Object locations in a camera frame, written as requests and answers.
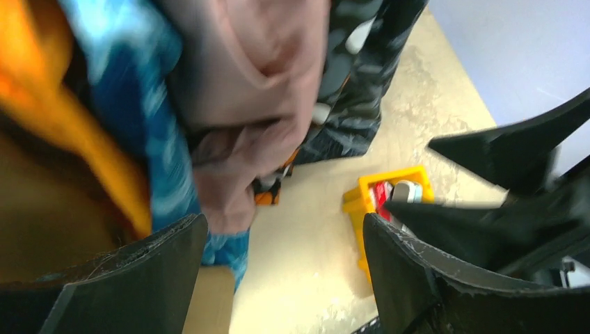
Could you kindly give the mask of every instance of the blue tie-dye fabric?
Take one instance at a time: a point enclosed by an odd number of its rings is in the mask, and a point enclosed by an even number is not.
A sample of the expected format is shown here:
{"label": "blue tie-dye fabric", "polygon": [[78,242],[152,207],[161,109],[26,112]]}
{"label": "blue tie-dye fabric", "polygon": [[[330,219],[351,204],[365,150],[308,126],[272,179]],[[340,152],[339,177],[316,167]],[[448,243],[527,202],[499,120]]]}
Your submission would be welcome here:
{"label": "blue tie-dye fabric", "polygon": [[[153,230],[200,213],[186,139],[164,81],[180,57],[180,36],[146,0],[59,2],[86,56],[97,117],[126,152],[147,161]],[[237,287],[248,237],[209,235],[202,263],[229,266]]]}

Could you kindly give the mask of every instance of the beige floor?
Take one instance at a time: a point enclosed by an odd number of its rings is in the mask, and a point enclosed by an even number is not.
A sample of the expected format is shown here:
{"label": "beige floor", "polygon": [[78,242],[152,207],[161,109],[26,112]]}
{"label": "beige floor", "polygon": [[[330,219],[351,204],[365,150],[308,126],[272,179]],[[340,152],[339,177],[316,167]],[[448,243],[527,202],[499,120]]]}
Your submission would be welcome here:
{"label": "beige floor", "polygon": [[438,199],[503,198],[424,150],[433,136],[494,125],[428,11],[412,32],[382,110],[381,129],[364,157],[298,167],[285,182],[280,204],[260,210],[231,334],[347,334],[376,315],[341,211],[342,194],[357,177],[424,164]]}

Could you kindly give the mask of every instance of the light blue wall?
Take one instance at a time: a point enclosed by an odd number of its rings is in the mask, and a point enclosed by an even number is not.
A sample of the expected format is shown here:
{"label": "light blue wall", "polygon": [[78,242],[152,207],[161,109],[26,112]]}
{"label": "light blue wall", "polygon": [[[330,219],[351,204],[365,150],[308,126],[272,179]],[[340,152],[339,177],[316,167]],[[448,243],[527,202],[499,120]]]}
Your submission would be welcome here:
{"label": "light blue wall", "polygon": [[[590,0],[431,0],[440,24],[499,125],[590,87]],[[562,173],[590,154],[590,123],[563,145]]]}

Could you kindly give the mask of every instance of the yellow bin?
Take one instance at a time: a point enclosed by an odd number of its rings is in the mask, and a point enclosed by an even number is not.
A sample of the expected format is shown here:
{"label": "yellow bin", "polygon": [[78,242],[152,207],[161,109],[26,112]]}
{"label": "yellow bin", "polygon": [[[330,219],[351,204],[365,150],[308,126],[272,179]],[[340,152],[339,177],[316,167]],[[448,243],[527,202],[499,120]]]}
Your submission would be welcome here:
{"label": "yellow bin", "polygon": [[350,216],[360,253],[358,266],[367,274],[369,283],[371,282],[371,275],[367,263],[367,254],[365,253],[365,244],[362,238],[362,220],[366,214],[375,213],[375,207],[371,201],[369,190],[379,182],[388,181],[395,185],[402,180],[412,181],[422,186],[422,202],[434,201],[434,193],[423,166],[359,177],[358,186],[344,194],[342,211]]}

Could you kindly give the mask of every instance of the pink cloth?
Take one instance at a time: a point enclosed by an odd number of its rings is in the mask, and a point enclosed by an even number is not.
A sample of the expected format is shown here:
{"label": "pink cloth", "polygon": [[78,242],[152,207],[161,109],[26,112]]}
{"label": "pink cloth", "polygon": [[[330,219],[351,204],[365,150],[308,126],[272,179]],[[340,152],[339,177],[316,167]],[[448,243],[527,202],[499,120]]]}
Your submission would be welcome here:
{"label": "pink cloth", "polygon": [[251,182],[272,173],[310,126],[326,50],[329,0],[156,0],[184,36],[168,85],[191,131],[213,233],[247,230]]}

